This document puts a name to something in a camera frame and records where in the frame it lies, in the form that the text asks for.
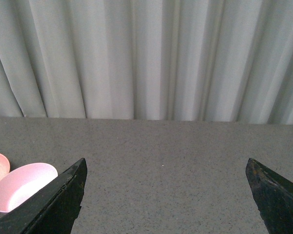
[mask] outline speckled surface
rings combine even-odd
[[[293,182],[293,126],[0,117],[12,169],[88,165],[73,234],[267,234],[249,157]]]

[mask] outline curtain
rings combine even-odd
[[[293,124],[293,0],[0,0],[0,116]]]

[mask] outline curtain fold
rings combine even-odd
[[[0,0],[0,116],[293,124],[293,0]]]

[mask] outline table surface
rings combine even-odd
[[[293,182],[286,125],[0,117],[0,153],[11,169],[46,162],[59,173],[86,158],[73,234],[267,234],[248,159]]]

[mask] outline white curtain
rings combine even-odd
[[[0,116],[293,124],[293,0],[0,0]]]

